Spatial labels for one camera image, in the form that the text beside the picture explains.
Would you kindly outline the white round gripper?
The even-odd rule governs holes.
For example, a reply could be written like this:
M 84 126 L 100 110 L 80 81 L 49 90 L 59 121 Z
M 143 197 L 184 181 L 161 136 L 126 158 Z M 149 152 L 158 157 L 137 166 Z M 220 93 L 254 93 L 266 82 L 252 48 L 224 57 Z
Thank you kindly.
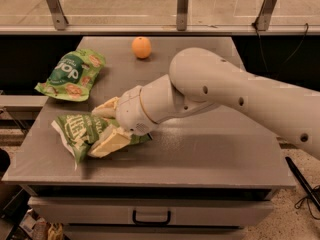
M 108 126 L 88 151 L 89 156 L 105 157 L 127 146 L 132 134 L 143 136 L 157 128 L 157 124 L 150 120 L 143 110 L 141 91 L 142 87 L 136 86 L 126 91 L 120 98 L 113 97 L 92 110 L 95 116 L 116 117 L 121 127 Z

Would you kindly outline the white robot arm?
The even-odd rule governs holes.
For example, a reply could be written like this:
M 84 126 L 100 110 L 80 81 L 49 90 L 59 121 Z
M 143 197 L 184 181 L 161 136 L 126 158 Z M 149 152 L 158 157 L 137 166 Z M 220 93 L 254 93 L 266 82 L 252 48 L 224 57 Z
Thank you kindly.
M 202 48 L 177 53 L 166 75 L 106 101 L 93 113 L 142 136 L 164 121 L 213 105 L 239 111 L 320 159 L 318 92 L 256 76 Z

